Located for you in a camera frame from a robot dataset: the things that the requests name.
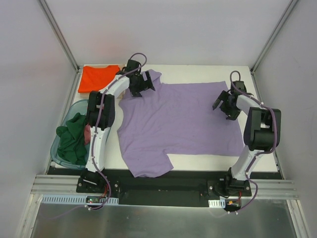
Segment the lilac purple t shirt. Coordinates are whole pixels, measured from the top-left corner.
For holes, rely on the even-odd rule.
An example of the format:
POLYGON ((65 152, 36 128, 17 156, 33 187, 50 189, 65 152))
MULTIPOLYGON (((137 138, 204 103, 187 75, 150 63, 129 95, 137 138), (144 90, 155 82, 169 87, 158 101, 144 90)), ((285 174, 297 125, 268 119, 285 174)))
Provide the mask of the lilac purple t shirt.
POLYGON ((135 177, 155 178, 172 170, 170 154, 239 156, 244 148, 237 121, 212 105, 225 82, 165 84, 150 71, 154 90, 141 97, 126 93, 119 106, 122 158, 135 177))

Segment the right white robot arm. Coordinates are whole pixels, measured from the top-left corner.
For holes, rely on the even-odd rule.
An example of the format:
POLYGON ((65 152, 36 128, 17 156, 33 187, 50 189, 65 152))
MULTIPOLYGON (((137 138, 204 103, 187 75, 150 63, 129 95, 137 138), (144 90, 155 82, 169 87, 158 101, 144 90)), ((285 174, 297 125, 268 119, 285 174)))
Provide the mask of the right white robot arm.
POLYGON ((242 81, 233 81, 228 92, 221 92, 212 108, 216 109, 218 106, 228 120, 236 120, 241 112, 247 115, 243 151, 224 178, 213 186, 214 192, 233 196, 250 187, 250 173, 260 157, 272 153, 278 146, 281 111, 266 107, 248 94, 242 81))

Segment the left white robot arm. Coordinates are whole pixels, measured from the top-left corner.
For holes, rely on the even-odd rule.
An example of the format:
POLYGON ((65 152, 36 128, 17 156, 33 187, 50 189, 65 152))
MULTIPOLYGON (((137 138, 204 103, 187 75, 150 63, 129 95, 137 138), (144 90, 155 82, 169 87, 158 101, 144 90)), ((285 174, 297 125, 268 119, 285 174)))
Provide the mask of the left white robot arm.
POLYGON ((78 181, 82 186, 99 193, 109 188, 106 177, 102 173, 105 168, 104 157, 106 142, 115 119, 115 99, 125 90, 133 97, 142 97, 141 92, 155 90, 150 72, 120 71, 114 80, 101 91, 93 91, 89 95, 86 119, 90 126, 90 147, 88 160, 78 181))

